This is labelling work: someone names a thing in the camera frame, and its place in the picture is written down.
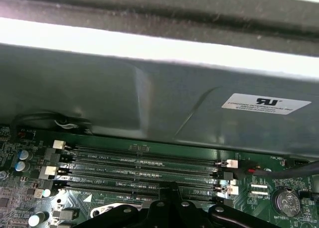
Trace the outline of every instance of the motherboard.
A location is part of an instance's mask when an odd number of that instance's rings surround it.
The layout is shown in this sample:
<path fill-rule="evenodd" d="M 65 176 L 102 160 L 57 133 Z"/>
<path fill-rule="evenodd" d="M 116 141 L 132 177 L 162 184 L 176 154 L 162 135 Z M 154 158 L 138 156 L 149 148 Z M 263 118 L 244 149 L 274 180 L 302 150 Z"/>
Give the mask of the motherboard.
<path fill-rule="evenodd" d="M 207 211 L 216 202 L 283 228 L 317 228 L 312 177 L 236 175 L 243 162 L 266 171 L 304 160 L 269 154 L 0 127 L 0 228 L 71 228 L 116 204 L 158 199 L 160 182 Z"/>

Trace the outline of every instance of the sticker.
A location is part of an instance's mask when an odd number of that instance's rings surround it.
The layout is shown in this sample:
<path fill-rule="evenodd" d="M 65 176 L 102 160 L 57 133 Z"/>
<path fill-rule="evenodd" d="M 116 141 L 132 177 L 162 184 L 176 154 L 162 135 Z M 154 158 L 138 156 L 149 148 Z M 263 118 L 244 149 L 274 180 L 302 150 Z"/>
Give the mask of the sticker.
<path fill-rule="evenodd" d="M 232 110 L 246 110 L 270 114 L 287 115 L 311 102 L 301 100 L 288 100 L 274 97 L 233 94 L 224 103 L 222 108 Z"/>

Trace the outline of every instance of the wire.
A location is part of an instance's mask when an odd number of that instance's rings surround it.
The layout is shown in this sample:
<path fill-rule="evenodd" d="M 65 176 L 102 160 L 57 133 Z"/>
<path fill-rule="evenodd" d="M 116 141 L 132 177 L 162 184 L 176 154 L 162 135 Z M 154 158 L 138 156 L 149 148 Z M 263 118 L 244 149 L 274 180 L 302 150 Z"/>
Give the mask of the wire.
<path fill-rule="evenodd" d="M 10 135 L 11 140 L 15 140 L 18 134 L 17 127 L 21 125 L 21 123 L 26 121 L 37 121 L 37 120 L 57 120 L 57 121 L 67 121 L 67 117 L 54 112 L 44 111 L 42 113 L 34 113 L 34 114 L 18 114 L 14 117 L 12 122 L 10 123 Z"/>
<path fill-rule="evenodd" d="M 295 177 L 307 177 L 315 174 L 319 174 L 319 161 L 311 162 L 302 166 L 293 167 L 278 172 L 270 172 L 259 169 L 248 169 L 249 173 L 254 176 L 270 177 L 273 179 L 288 179 Z"/>

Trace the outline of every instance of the ul logo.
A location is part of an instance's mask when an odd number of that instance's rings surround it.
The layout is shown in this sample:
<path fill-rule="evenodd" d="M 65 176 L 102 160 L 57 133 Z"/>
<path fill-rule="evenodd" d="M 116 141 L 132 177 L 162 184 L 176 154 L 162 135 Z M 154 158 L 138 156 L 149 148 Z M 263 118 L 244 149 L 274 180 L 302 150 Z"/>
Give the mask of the ul logo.
<path fill-rule="evenodd" d="M 258 104 L 258 105 L 271 105 L 271 106 L 275 106 L 277 103 L 278 103 L 278 100 L 270 100 L 270 99 L 263 99 L 263 98 L 257 99 L 257 104 Z"/>

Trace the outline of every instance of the green circuit board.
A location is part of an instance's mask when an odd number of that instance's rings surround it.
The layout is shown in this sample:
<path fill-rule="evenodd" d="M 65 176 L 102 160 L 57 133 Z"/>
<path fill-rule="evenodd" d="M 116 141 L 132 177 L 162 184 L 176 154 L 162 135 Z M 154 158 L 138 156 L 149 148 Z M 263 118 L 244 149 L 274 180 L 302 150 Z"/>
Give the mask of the green circuit board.
<path fill-rule="evenodd" d="M 248 175 L 233 179 L 229 172 L 222 173 L 227 168 L 220 165 L 227 160 L 251 160 L 262 169 L 280 171 L 293 159 L 46 130 L 22 129 L 19 134 L 19 142 L 10 143 L 9 128 L 0 128 L 0 168 L 7 173 L 0 180 L 0 228 L 28 227 L 29 217 L 37 212 L 47 214 L 37 228 L 59 228 L 61 223 L 72 227 L 105 204 L 158 199 L 161 181 L 177 182 L 183 199 L 198 202 L 205 211 L 219 198 L 283 228 L 318 227 L 315 201 L 299 197 L 300 191 L 313 190 L 311 177 L 276 180 Z M 69 149 L 53 148 L 55 140 L 65 141 Z M 33 155 L 25 162 L 30 168 L 23 172 L 15 169 L 22 150 Z M 43 168 L 52 167 L 58 172 L 43 173 Z M 226 191 L 229 187 L 238 192 Z M 52 194 L 45 197 L 43 192 L 48 189 Z M 291 216 L 276 207 L 281 192 L 298 197 L 298 204 L 288 211 Z M 78 214 L 65 221 L 58 216 L 64 209 Z"/>

